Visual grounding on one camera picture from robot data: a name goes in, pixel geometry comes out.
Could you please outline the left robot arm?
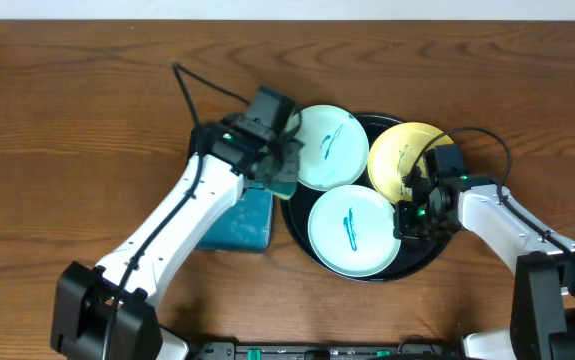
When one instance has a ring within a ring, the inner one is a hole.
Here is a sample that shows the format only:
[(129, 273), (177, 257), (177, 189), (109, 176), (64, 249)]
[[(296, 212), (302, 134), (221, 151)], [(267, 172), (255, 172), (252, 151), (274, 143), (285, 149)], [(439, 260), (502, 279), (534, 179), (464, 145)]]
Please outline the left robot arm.
[(233, 113), (194, 129), (181, 178), (148, 218), (94, 267), (72, 262), (56, 285), (51, 348), (68, 359), (185, 359), (190, 347), (157, 311), (177, 271), (251, 183), (296, 191), (299, 115)]

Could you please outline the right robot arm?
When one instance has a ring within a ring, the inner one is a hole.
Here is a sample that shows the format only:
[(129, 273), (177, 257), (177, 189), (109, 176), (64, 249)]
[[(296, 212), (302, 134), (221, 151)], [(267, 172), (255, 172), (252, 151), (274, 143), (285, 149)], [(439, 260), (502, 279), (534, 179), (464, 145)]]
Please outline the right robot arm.
[(394, 205), (394, 235), (404, 243), (476, 234), (514, 276), (510, 325), (463, 340), (475, 359), (575, 359), (575, 241), (543, 224), (486, 175), (421, 180)]

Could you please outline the light blue plate front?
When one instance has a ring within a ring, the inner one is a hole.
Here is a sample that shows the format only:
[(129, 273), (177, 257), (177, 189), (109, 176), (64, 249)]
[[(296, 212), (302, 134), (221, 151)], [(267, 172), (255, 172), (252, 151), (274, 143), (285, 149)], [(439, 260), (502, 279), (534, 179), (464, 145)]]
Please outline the light blue plate front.
[(396, 258), (401, 241), (394, 237), (394, 208), (381, 194), (360, 185), (325, 192), (313, 205), (307, 231), (324, 265), (349, 277), (368, 277)]

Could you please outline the green yellow sponge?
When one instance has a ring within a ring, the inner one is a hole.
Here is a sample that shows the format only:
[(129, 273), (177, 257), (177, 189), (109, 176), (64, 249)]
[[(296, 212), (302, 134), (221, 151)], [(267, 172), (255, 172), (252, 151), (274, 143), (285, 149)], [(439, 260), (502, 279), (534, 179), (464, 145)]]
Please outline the green yellow sponge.
[(281, 199), (289, 199), (296, 192), (298, 171), (298, 151), (281, 150), (277, 155), (270, 155), (266, 158), (259, 181), (267, 191)]

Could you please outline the yellow plate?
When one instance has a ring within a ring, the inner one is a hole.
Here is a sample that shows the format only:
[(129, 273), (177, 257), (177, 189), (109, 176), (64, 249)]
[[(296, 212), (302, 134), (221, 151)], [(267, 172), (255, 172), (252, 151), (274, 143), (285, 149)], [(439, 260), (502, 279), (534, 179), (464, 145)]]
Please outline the yellow plate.
[(412, 168), (424, 146), (442, 133), (419, 122), (403, 123), (386, 130), (371, 145), (367, 170), (373, 188), (392, 204), (412, 200), (412, 189), (403, 177)]

